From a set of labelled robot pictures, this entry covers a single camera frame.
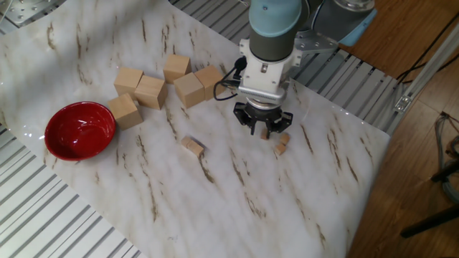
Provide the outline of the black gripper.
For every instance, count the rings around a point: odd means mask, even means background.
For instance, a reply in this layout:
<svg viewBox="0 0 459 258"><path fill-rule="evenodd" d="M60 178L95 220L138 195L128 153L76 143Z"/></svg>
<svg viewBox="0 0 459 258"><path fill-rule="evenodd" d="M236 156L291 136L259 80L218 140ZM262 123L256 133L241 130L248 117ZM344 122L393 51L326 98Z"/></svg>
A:
<svg viewBox="0 0 459 258"><path fill-rule="evenodd" d="M293 122L293 114L282 112L279 107L263 110L249 103L236 102L233 113L241 125L250 128L251 135L255 133L257 121L265 122L268 138L271 133L282 133Z"/></svg>

